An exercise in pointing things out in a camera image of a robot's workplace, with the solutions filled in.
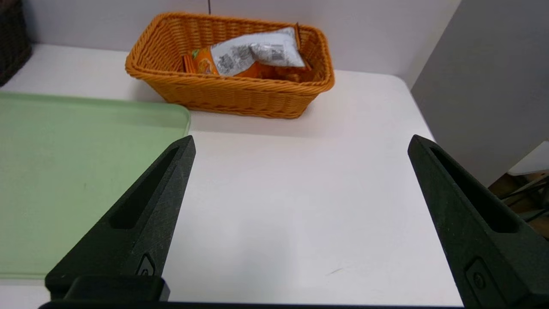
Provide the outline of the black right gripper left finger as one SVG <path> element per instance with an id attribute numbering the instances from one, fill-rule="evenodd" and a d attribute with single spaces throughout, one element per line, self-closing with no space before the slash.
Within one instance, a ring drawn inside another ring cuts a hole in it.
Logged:
<path id="1" fill-rule="evenodd" d="M 45 276 L 52 301 L 167 301 L 162 273 L 195 155 L 192 136 L 159 155 Z"/>

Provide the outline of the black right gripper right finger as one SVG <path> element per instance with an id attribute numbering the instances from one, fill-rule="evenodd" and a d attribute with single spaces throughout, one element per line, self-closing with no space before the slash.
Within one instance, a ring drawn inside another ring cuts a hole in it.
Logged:
<path id="1" fill-rule="evenodd" d="M 463 305 L 548 307 L 548 240 L 435 142 L 407 153 Z"/>

